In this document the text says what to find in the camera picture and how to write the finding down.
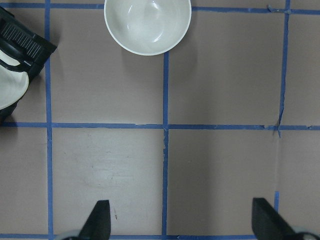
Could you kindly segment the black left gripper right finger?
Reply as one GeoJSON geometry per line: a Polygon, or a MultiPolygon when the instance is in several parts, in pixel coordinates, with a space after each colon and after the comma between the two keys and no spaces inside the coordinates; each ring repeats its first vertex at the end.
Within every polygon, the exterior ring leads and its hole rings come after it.
{"type": "Polygon", "coordinates": [[[251,228],[257,240],[300,239],[300,235],[262,197],[252,200],[251,228]]]}

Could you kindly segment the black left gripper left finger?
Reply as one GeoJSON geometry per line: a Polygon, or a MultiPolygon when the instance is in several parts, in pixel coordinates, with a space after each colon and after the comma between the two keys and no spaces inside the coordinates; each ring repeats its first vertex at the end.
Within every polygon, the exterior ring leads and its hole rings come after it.
{"type": "Polygon", "coordinates": [[[99,200],[78,234],[80,240],[108,240],[111,235],[109,200],[99,200]]]}

